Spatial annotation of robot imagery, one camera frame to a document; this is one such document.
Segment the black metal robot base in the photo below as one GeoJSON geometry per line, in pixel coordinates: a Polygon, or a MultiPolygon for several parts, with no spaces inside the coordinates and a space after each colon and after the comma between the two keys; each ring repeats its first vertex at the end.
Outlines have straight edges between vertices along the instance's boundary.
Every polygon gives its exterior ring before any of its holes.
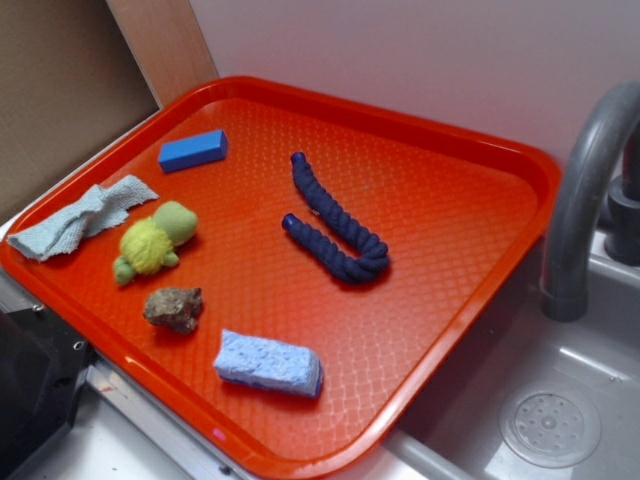
{"type": "Polygon", "coordinates": [[[47,308],[1,314],[1,477],[13,479],[75,422],[92,350],[47,308]]]}

